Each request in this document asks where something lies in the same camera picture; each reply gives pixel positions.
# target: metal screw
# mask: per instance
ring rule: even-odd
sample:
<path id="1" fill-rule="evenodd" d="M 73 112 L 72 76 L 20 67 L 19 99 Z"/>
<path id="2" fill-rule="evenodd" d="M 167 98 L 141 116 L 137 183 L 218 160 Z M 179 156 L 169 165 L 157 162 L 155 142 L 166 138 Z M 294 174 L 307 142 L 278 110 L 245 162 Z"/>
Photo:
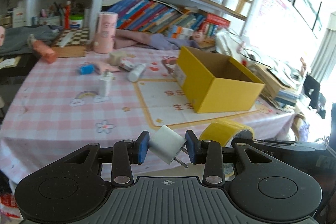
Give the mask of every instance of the metal screw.
<path id="1" fill-rule="evenodd" d="M 211 184 L 218 184 L 218 183 L 221 183 L 223 180 L 221 177 L 219 176 L 209 176 L 205 179 L 208 183 L 211 183 Z"/>
<path id="2" fill-rule="evenodd" d="M 130 181 L 131 179 L 127 176 L 118 176 L 114 178 L 114 182 L 118 184 L 126 184 L 126 183 L 129 183 Z"/>

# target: white power adapter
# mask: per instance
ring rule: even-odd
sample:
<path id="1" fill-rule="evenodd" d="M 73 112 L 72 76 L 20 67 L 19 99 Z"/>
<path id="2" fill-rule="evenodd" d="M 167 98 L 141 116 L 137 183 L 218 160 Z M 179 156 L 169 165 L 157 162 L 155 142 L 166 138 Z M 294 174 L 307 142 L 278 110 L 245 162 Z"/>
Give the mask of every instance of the white power adapter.
<path id="1" fill-rule="evenodd" d="M 187 153 L 184 145 L 186 139 L 171 130 L 168 126 L 162 126 L 149 140 L 149 150 L 162 159 L 165 163 L 171 164 L 176 160 L 179 164 L 188 168 L 188 165 L 176 156 L 182 150 Z"/>

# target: purple cloth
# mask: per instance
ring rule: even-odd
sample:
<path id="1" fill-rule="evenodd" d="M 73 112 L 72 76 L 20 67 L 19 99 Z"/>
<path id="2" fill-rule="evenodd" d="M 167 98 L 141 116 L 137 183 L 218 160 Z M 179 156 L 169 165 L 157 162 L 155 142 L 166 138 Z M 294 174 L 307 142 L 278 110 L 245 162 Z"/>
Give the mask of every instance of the purple cloth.
<path id="1" fill-rule="evenodd" d="M 149 45 L 157 50 L 179 50 L 182 46 L 199 48 L 194 40 L 184 40 L 171 37 L 165 37 L 161 33 L 156 33 L 151 36 Z"/>

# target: checkered board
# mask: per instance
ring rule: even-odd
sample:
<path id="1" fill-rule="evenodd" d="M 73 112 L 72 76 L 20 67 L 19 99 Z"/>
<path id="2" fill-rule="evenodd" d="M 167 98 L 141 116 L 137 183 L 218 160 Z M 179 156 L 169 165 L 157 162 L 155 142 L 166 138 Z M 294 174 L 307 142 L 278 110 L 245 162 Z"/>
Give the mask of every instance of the checkered board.
<path id="1" fill-rule="evenodd" d="M 62 34 L 56 40 L 55 46 L 59 46 L 62 39 L 69 33 L 74 32 L 72 39 L 66 46 L 73 46 L 73 45 L 86 45 L 87 40 L 89 39 L 89 28 L 81 28 L 81 29 L 71 29 L 71 30 L 64 30 Z"/>

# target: pink cylindrical container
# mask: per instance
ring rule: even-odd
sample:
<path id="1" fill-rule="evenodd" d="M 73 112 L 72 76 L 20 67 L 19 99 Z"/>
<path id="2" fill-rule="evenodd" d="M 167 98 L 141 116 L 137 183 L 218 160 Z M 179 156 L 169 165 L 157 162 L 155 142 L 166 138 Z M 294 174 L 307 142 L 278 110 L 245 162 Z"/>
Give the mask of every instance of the pink cylindrical container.
<path id="1" fill-rule="evenodd" d="M 93 50 L 97 53 L 106 54 L 113 51 L 116 35 L 118 14 L 101 12 L 98 18 L 98 28 L 95 34 Z"/>

